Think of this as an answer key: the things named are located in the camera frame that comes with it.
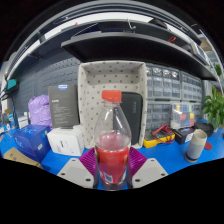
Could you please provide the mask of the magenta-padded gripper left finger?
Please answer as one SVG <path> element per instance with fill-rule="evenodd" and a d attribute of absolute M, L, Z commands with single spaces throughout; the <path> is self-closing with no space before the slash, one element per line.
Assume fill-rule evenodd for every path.
<path fill-rule="evenodd" d="M 95 150 L 91 148 L 80 158 L 71 158 L 58 176 L 84 188 L 97 188 L 99 174 Z"/>

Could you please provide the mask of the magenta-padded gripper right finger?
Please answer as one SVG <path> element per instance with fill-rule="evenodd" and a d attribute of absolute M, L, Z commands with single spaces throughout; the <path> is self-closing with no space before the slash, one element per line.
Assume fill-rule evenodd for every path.
<path fill-rule="evenodd" d="M 155 158 L 147 159 L 137 149 L 130 148 L 127 166 L 129 188 L 141 188 L 167 175 L 168 173 Z"/>

